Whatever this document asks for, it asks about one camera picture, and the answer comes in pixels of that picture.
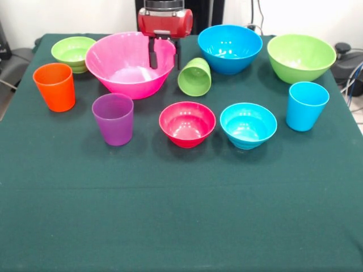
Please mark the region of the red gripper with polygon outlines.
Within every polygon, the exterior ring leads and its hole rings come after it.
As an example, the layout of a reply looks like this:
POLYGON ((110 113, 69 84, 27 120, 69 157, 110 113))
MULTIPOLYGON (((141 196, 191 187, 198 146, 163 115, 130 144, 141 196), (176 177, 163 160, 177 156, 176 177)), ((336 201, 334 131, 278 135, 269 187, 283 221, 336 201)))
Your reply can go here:
POLYGON ((174 65, 180 70, 180 41, 191 34, 193 13, 191 10, 179 11, 147 11, 139 10, 138 26, 140 31, 149 36, 149 64, 152 69, 158 68, 157 55, 154 51, 155 38, 168 36, 175 46, 174 65))

